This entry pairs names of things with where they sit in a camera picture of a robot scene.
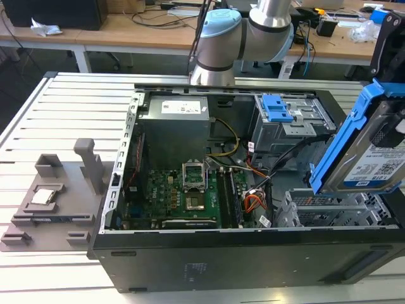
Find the yellow wire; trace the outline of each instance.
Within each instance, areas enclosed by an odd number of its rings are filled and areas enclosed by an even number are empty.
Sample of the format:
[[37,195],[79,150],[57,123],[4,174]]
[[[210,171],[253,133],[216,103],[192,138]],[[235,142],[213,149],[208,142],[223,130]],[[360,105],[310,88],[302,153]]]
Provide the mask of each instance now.
[[211,153],[211,154],[207,154],[208,156],[228,156],[233,154],[234,152],[236,152],[236,150],[238,150],[239,147],[239,138],[238,135],[236,134],[236,132],[233,130],[233,128],[230,127],[229,124],[227,124],[226,122],[224,122],[222,119],[220,118],[216,118],[215,120],[219,120],[221,123],[223,123],[224,125],[226,125],[228,127],[228,129],[234,134],[235,139],[236,139],[236,145],[234,147],[234,149],[232,149],[232,151],[229,152],[225,152],[225,153]]

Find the plastic bag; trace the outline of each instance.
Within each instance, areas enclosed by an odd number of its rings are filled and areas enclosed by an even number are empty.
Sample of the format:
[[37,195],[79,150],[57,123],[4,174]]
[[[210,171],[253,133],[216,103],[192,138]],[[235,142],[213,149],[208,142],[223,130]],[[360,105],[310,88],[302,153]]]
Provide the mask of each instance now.
[[359,27],[350,29],[348,35],[354,42],[375,41],[380,33],[380,27],[373,20],[363,22]]

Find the green circuit board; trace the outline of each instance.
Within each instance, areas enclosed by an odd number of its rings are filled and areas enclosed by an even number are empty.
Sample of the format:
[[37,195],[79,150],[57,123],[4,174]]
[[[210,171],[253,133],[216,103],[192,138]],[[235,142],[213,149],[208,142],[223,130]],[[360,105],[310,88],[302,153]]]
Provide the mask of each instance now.
[[[190,181],[199,181],[200,173],[188,174]],[[208,174],[208,185],[205,193],[188,192],[182,190],[182,171],[181,170],[152,170],[149,173],[147,182],[148,204],[145,206],[145,212],[150,213],[151,217],[160,218],[178,218],[178,219],[206,219],[216,220],[220,224],[220,209],[218,196],[216,193],[216,176],[214,173]],[[186,201],[195,202],[195,206],[187,208]]]
[[[150,221],[162,220],[212,220],[221,228],[221,210],[218,201],[216,170],[206,174],[206,188],[203,193],[197,190],[183,190],[182,170],[151,170],[148,173],[146,197],[143,202],[129,201],[126,221],[132,229],[150,229]],[[246,190],[246,177],[243,171],[233,174],[235,190],[242,197]],[[188,170],[186,182],[202,182],[201,169]]]

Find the white label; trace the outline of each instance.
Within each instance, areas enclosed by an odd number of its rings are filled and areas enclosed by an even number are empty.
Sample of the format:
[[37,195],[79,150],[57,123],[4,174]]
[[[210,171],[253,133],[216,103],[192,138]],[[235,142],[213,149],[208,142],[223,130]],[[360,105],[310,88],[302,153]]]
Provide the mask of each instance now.
[[250,153],[254,153],[254,142],[249,141],[247,143],[247,149],[249,150]]
[[162,102],[162,114],[201,114],[201,105],[194,100],[166,100]]
[[347,186],[377,186],[390,179],[405,162],[405,141],[395,148],[373,144],[344,179]]
[[261,222],[266,228],[269,228],[271,226],[271,222],[263,215],[260,217],[259,222]]
[[301,113],[300,110],[297,110],[297,111],[290,110],[290,114],[291,114],[291,115],[301,115],[301,116],[302,116],[302,113]]

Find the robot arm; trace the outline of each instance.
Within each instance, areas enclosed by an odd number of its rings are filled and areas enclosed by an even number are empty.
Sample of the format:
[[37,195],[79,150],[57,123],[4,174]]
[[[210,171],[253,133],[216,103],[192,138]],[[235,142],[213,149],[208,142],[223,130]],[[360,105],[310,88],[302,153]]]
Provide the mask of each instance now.
[[285,56],[293,39],[290,0],[259,0],[242,18],[231,9],[207,13],[191,84],[234,86],[235,60],[270,61]]

